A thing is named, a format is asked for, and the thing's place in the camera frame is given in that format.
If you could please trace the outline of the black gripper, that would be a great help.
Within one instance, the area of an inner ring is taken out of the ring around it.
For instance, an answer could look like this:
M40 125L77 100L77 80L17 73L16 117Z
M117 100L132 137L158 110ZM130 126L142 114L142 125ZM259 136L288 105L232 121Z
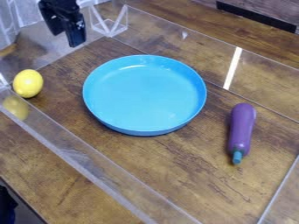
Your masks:
M40 0L38 9L44 22L53 35L58 35L65 30L69 47L76 47L86 40L84 16L78 12L80 7L76 0ZM61 25L61 13L74 13L64 20Z

